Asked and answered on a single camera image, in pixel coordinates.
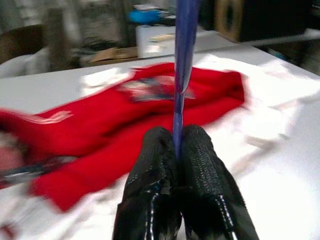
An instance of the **brown chair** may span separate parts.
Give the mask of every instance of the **brown chair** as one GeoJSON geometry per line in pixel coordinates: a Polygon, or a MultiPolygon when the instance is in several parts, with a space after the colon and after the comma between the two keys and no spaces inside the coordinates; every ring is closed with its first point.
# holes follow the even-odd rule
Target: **brown chair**
{"type": "Polygon", "coordinates": [[[24,26],[0,36],[0,64],[18,56],[34,54],[44,47],[43,25],[24,26]]]}

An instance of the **red clothing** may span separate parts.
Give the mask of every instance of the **red clothing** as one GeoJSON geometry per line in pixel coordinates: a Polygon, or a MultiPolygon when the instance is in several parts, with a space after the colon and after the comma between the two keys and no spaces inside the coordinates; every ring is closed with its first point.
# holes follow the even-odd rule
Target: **red clothing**
{"type": "MultiPolygon", "coordinates": [[[[174,72],[173,63],[152,65],[135,72],[127,82],[174,76],[174,72]]],[[[172,129],[172,100],[133,101],[120,89],[116,85],[36,115],[0,110],[0,127],[30,146],[28,163],[50,156],[79,157],[35,179],[35,194],[49,197],[67,210],[83,195],[128,173],[148,129],[172,129]]],[[[213,122],[244,102],[238,72],[193,68],[188,90],[192,97],[185,100],[185,125],[213,122]]]]}

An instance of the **white table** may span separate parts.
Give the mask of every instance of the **white table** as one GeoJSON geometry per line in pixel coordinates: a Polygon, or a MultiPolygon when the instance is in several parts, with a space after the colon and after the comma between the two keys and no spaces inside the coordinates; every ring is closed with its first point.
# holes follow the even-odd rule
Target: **white table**
{"type": "MultiPolygon", "coordinates": [[[[151,42],[150,39],[155,36],[164,34],[174,34],[176,31],[175,26],[138,26],[136,28],[136,42],[138,47],[138,57],[141,59],[171,56],[175,53],[175,41],[166,40],[159,43],[151,42]],[[161,48],[153,47],[158,51],[151,51],[151,46],[161,46],[161,48]]],[[[297,41],[308,41],[320,39],[320,30],[308,28],[304,34],[276,37],[263,40],[246,41],[242,43],[234,43],[219,35],[217,31],[205,31],[198,27],[194,52],[204,52],[214,49],[229,48],[234,46],[247,45],[247,46],[264,46],[272,44],[281,44],[297,41]]]]}
{"type": "MultiPolygon", "coordinates": [[[[243,45],[216,49],[210,53],[218,57],[256,65],[275,59],[263,51],[243,45]]],[[[205,54],[196,53],[194,62],[200,60],[205,54]]],[[[174,57],[170,56],[3,78],[0,79],[0,107],[37,113],[78,99],[80,97],[79,78],[83,75],[112,67],[122,67],[124,71],[128,71],[132,66],[173,60],[174,57]]],[[[319,79],[318,76],[294,65],[290,66],[290,70],[295,74],[304,74],[319,79]]],[[[319,109],[320,101],[307,104],[297,120],[292,137],[267,154],[258,156],[250,171],[239,180],[240,186],[251,189],[251,192],[246,192],[244,195],[248,205],[261,214],[260,219],[254,219],[261,240],[320,239],[320,229],[317,224],[320,223],[319,109]],[[268,197],[261,198],[261,193],[267,194],[268,197]],[[291,200],[283,202],[283,199],[288,196],[291,197],[291,200]],[[275,208],[269,209],[270,206],[277,206],[276,212],[275,208]],[[267,217],[270,213],[273,214],[274,219],[281,220],[283,225],[274,225],[270,220],[270,215],[267,217]],[[296,224],[289,229],[285,223],[292,219],[296,224]]]]}

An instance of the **red sweater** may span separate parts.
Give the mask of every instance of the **red sweater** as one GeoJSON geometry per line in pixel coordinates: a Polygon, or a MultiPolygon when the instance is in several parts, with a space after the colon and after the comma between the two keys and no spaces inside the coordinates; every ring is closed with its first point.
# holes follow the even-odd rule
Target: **red sweater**
{"type": "MultiPolygon", "coordinates": [[[[136,71],[126,83],[173,77],[174,72],[173,63],[152,65],[136,71]]],[[[33,193],[68,210],[83,195],[105,188],[131,170],[147,130],[172,129],[173,101],[168,99],[172,87],[150,88],[153,98],[159,99],[134,101],[133,92],[124,90],[125,86],[122,83],[36,115],[0,109],[0,127],[30,146],[27,164],[51,156],[79,157],[35,179],[33,193]],[[160,92],[167,97],[160,99],[160,92]]],[[[213,122],[244,102],[241,75],[193,68],[187,96],[184,124],[213,122]]]]}

